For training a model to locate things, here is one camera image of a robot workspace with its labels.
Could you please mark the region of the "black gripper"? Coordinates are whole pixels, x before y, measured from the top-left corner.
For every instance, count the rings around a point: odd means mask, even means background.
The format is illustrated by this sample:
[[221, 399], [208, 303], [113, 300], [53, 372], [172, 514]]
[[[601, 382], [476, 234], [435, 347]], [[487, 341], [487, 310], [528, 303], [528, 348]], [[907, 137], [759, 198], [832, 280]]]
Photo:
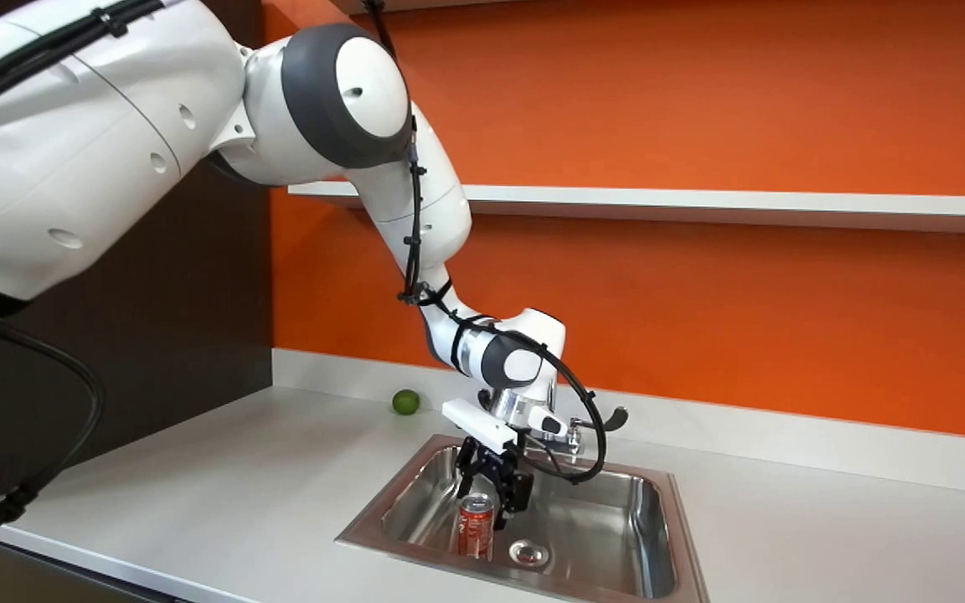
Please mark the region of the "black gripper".
[[502, 502], [499, 525], [505, 525], [509, 514], [521, 514], [528, 507], [533, 475], [518, 465], [514, 454], [493, 454], [476, 440], [463, 440], [455, 454], [455, 472], [458, 472], [455, 501], [466, 501], [476, 479], [493, 484]]

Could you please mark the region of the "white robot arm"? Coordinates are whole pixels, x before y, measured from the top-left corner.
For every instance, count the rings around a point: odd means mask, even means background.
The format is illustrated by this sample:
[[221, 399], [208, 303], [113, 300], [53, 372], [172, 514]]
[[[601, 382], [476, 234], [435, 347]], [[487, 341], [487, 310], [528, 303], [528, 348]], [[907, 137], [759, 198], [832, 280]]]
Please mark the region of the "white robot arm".
[[559, 441], [563, 326], [493, 322], [444, 261], [468, 206], [391, 54], [353, 23], [238, 44], [202, 0], [28, 0], [0, 18], [0, 338], [38, 295], [86, 271], [202, 162], [256, 185], [343, 175], [388, 245], [429, 348], [496, 397], [448, 419], [488, 454]]

